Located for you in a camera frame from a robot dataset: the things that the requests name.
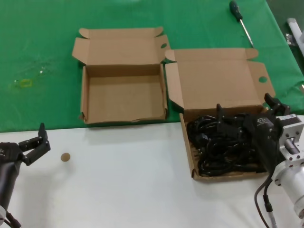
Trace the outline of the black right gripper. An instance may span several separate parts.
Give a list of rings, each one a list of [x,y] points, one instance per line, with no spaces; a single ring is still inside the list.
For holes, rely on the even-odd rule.
[[[267,113],[272,116],[290,114],[290,106],[283,104],[269,93],[264,96],[269,106]],[[239,113],[226,115],[220,104],[216,106],[217,132],[220,134],[243,134],[246,130],[252,145],[256,148],[259,159],[267,172],[274,172],[279,157],[278,141],[271,118],[265,114],[247,115]]]

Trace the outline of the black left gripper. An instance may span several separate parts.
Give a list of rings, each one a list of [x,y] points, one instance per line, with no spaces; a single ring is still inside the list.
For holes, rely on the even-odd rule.
[[[50,151],[45,124],[41,123],[38,136],[16,143],[0,143],[0,206],[8,209],[22,161],[30,166]]]

